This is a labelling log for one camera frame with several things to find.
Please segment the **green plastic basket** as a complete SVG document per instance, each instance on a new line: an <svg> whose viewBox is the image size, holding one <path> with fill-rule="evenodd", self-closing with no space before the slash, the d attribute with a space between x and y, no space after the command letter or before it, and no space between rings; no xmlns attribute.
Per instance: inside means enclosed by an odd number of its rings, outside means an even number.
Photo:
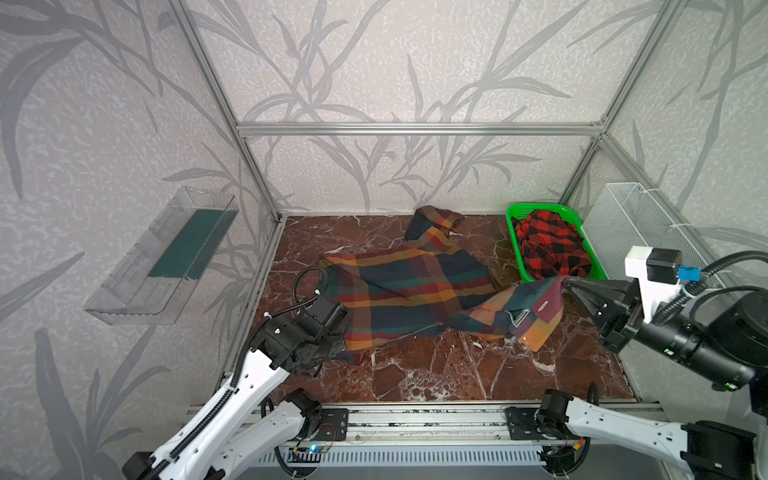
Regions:
<svg viewBox="0 0 768 480"><path fill-rule="evenodd" d="M583 222L572 209L515 203L507 208L506 220L523 282L557 276L607 278L582 231Z"/></svg>

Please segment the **multicolour plaid shirt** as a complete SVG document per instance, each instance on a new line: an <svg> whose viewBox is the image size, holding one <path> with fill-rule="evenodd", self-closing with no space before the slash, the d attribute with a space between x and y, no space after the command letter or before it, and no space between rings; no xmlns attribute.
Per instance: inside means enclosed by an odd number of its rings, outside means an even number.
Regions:
<svg viewBox="0 0 768 480"><path fill-rule="evenodd" d="M544 345L564 316L563 278L498 289L489 269L452 240L463 219L421 207L400 245L320 260L326 294L348 310L339 359L359 363L368 350L448 329L513 338L531 351Z"/></svg>

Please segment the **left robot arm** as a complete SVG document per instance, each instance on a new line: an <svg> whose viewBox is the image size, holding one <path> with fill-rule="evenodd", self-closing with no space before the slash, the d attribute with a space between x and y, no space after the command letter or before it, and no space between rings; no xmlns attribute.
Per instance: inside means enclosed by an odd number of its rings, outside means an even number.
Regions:
<svg viewBox="0 0 768 480"><path fill-rule="evenodd" d="M267 316L250 335L227 382L194 417L153 452L124 464L127 479L235 479L287 441L322 425L322 406L298 389L250 427L247 417L297 371L314 370L343 352L347 309L319 294Z"/></svg>

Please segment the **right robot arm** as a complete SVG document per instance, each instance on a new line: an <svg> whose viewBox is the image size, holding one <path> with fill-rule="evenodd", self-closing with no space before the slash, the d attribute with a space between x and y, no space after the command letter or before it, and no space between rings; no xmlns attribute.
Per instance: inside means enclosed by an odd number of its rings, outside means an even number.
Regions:
<svg viewBox="0 0 768 480"><path fill-rule="evenodd" d="M669 320L646 323L644 295L638 281L568 280L568 292L587 308L602 328L608 347L620 350L637 342L687 371L713 389L747 389L749 407L767 415L767 291L743 286L730 307L706 325L694 316L717 292L693 292L685 286L662 306ZM545 392L535 415L540 432L558 438L610 441L672 463L695 479L764 479L767 433L711 420L652 423L614 412L558 390Z"/></svg>

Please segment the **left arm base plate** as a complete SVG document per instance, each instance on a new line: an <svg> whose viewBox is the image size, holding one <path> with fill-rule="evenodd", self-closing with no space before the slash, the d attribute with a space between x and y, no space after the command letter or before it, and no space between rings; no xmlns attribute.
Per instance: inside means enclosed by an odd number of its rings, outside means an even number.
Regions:
<svg viewBox="0 0 768 480"><path fill-rule="evenodd" d="M347 438L350 410L346 408L323 407L307 426L302 426L293 441L336 442Z"/></svg>

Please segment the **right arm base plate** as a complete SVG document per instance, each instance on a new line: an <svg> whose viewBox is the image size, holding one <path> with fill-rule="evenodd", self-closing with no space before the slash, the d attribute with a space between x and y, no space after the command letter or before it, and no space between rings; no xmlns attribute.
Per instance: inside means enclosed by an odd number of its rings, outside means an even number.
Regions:
<svg viewBox="0 0 768 480"><path fill-rule="evenodd" d="M564 441L576 443L583 437L568 429L565 407L521 408L504 410L507 429L512 440Z"/></svg>

